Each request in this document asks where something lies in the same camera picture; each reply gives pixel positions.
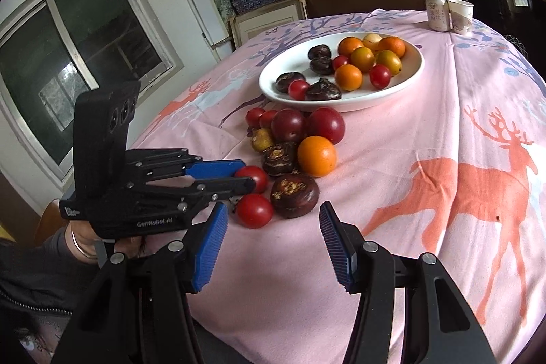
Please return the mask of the person left hand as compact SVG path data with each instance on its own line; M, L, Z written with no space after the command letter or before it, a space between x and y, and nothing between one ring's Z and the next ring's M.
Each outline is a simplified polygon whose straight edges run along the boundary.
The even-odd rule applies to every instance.
M69 252L81 262L97 264L98 256L95 243L102 239L95 234L89 222L70 221L65 231L65 241ZM133 258L141 250L142 239L137 237L124 238L114 245L114 252Z

